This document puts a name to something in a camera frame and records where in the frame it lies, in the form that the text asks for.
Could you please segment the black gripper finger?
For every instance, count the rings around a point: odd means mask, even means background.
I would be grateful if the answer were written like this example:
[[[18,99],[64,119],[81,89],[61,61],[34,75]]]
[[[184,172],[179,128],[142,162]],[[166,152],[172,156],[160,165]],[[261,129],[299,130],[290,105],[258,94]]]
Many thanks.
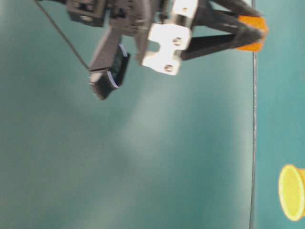
[[[230,12],[224,12],[213,8],[210,0],[198,1],[197,11],[193,26],[205,26],[231,34],[251,34],[253,36],[264,35],[263,30],[247,25],[238,20],[239,16],[261,17],[261,12],[251,7],[243,0],[215,0],[220,6]]]
[[[180,58],[183,61],[235,49],[258,42],[262,39],[262,30],[245,31],[238,34],[192,37],[189,46],[182,51]]]

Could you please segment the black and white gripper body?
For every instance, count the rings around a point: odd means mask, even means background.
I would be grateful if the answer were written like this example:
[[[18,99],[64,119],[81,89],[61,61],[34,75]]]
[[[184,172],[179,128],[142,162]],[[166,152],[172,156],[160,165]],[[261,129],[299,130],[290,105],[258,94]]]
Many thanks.
[[[141,66],[176,75],[192,38],[196,0],[113,0],[110,26],[133,37]]]

